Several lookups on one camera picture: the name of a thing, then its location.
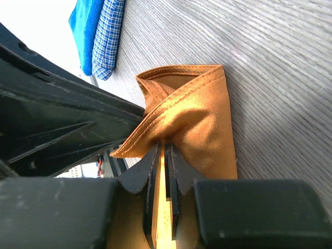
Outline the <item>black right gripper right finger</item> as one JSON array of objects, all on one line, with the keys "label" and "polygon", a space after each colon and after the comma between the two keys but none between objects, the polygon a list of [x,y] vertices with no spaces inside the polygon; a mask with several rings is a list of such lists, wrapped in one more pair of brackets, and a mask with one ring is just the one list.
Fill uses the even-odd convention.
[{"label": "black right gripper right finger", "polygon": [[294,179],[208,179],[165,148],[177,248],[331,248],[331,222],[311,185]]}]

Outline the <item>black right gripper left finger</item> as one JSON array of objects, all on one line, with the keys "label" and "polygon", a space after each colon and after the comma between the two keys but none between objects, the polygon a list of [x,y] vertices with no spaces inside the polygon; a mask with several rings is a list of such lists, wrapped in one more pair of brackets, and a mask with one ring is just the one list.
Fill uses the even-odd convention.
[{"label": "black right gripper left finger", "polygon": [[1,248],[154,248],[160,146],[115,178],[1,181]]}]

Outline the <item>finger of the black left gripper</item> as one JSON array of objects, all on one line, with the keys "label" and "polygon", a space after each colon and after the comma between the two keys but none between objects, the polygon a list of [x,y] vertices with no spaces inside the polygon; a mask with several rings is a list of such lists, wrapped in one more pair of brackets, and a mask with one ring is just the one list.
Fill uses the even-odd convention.
[{"label": "finger of the black left gripper", "polygon": [[130,122],[143,109],[104,91],[31,50],[1,25],[1,94],[109,114]]},{"label": "finger of the black left gripper", "polygon": [[139,122],[1,94],[1,172],[55,176],[120,145]]}]

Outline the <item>orange satin napkin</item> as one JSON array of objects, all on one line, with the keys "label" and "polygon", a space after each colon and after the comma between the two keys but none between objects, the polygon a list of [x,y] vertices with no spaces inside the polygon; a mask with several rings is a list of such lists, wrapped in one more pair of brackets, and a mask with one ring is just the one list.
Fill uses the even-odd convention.
[{"label": "orange satin napkin", "polygon": [[116,179],[107,248],[235,248],[239,187],[230,101],[221,65],[140,73],[141,123],[115,158],[139,158]]}]

